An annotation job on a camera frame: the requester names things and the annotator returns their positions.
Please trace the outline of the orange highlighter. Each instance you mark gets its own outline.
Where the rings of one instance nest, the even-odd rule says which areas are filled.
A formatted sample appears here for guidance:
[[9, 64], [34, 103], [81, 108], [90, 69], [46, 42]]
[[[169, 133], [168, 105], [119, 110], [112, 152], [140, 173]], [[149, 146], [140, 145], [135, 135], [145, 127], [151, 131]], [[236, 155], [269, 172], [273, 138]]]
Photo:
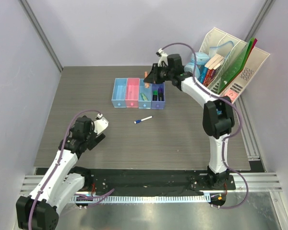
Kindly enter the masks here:
[[[148, 77], [148, 72], [146, 71], [146, 72], [144, 73], [144, 79], [146, 79], [147, 77]], [[144, 86], [145, 86], [145, 88], [149, 88], [149, 87], [150, 87], [150, 84], [147, 83], [147, 82], [144, 82]]]

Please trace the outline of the green cap black marker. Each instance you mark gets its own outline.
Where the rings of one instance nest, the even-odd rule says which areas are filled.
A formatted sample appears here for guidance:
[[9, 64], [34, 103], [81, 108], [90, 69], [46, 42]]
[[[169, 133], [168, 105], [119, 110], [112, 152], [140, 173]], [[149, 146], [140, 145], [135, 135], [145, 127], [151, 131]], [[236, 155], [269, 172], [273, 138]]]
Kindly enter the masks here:
[[152, 101], [158, 101], [158, 91], [157, 90], [153, 91]]

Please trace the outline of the purple cap black marker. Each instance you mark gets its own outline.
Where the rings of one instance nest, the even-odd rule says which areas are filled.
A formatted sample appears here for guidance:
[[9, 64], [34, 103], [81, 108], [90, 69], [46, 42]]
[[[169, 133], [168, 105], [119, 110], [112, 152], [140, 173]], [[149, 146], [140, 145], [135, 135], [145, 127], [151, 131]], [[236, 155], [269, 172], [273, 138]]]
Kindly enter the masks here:
[[164, 93], [163, 93], [163, 88], [158, 88], [158, 100], [159, 101], [164, 101]]

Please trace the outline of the light green eraser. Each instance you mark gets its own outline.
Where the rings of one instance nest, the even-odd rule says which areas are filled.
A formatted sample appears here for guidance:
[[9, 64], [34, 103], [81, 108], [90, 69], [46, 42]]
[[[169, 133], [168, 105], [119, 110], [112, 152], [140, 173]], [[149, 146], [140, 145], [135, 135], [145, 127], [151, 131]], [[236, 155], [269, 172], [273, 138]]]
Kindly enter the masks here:
[[140, 93], [140, 96], [141, 96], [143, 101], [148, 101], [148, 98], [144, 93]]

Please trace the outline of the blue cap white marker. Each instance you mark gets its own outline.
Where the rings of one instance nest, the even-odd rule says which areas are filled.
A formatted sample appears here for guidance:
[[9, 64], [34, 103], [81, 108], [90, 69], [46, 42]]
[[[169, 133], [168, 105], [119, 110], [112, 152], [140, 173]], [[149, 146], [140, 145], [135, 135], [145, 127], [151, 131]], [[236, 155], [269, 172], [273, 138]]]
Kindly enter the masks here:
[[134, 121], [134, 124], [138, 124], [138, 123], [140, 123], [140, 122], [149, 120], [149, 119], [151, 119], [151, 118], [153, 118], [152, 115], [151, 115], [151, 116], [148, 116], [148, 117], [145, 117], [145, 118], [142, 118], [142, 119], [135, 120], [135, 121]]

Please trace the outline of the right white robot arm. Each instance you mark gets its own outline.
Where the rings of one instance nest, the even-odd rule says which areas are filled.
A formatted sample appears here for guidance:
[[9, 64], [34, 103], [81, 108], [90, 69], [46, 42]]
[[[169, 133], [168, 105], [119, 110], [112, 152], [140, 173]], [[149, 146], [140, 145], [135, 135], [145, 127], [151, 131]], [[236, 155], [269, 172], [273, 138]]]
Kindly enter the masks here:
[[210, 141], [210, 162], [204, 181], [211, 189], [224, 189], [229, 180], [228, 137], [235, 125], [230, 99], [218, 97], [205, 88], [192, 73], [185, 72], [179, 54], [168, 55], [159, 51], [157, 56], [159, 61], [152, 65], [144, 82], [162, 84], [170, 81], [203, 108], [203, 129]]

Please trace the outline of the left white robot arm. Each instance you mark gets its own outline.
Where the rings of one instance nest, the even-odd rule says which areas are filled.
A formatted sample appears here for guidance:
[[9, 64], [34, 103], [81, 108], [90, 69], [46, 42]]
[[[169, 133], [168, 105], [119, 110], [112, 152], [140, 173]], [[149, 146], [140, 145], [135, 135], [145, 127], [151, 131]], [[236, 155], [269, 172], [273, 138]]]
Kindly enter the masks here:
[[42, 180], [28, 196], [16, 202], [18, 228], [22, 230], [54, 230], [59, 216], [79, 191], [88, 191], [93, 184], [89, 171], [75, 164], [81, 155], [92, 150], [104, 138], [108, 120], [99, 113], [95, 120], [75, 117], [60, 142], [55, 159]]

